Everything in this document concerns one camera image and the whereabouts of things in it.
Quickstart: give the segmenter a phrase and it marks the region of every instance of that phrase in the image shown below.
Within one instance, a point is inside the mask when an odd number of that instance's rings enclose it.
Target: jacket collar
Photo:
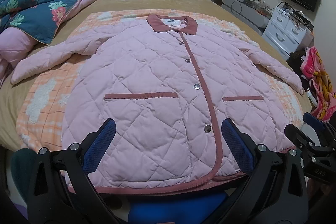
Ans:
[[[182,29],[175,29],[170,26],[165,25],[160,19],[167,18],[167,19],[176,19],[176,20],[184,20],[187,22],[187,26]],[[186,34],[195,35],[197,31],[197,22],[190,16],[184,17],[167,17],[167,16],[160,16],[150,14],[147,17],[148,24],[153,28],[154,32],[167,32],[167,31],[177,31],[177,32],[184,32]]]

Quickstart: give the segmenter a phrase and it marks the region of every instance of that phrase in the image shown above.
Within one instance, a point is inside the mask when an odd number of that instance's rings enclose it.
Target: green cloth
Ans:
[[[36,156],[37,153],[34,150],[22,148],[16,151],[11,158],[10,171],[12,178],[18,192],[26,203]]]

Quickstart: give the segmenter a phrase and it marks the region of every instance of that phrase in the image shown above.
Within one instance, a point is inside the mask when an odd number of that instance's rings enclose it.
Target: beige cloth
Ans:
[[[225,11],[210,0],[97,0],[90,6],[83,9],[71,20],[63,23],[58,29],[58,32],[50,45],[56,45],[66,40],[70,33],[91,13],[164,8],[201,13],[214,16],[220,20],[234,22],[241,30],[246,32],[251,40],[257,42],[263,51],[267,52],[269,55],[279,60],[282,64],[289,67],[280,54],[259,34],[234,17],[234,15],[231,15],[229,12]],[[45,47],[48,46],[39,43],[31,54],[34,54]],[[26,95],[28,94],[28,91],[33,85],[36,77],[37,75],[12,86],[10,84],[10,75],[0,89],[0,144],[9,150],[16,151],[20,149],[20,141],[16,133],[16,119]],[[296,95],[303,111],[310,112],[311,105],[308,97],[306,95],[300,96],[298,93],[296,93]]]

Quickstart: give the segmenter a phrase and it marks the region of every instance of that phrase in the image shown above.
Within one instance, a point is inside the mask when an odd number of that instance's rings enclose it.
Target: pink quilted jacket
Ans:
[[[282,105],[254,64],[303,94],[295,73],[191,17],[174,18],[180,29],[160,18],[94,28],[21,61],[13,74],[14,84],[75,52],[92,55],[68,99],[62,145],[115,120],[115,138],[89,174],[98,192],[173,193],[239,176],[219,129],[228,117],[270,150],[293,146],[284,136]]]

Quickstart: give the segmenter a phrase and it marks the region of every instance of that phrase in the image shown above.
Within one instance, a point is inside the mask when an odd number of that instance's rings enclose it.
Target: white label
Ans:
[[[168,26],[181,26],[181,20],[163,18],[162,22]]]

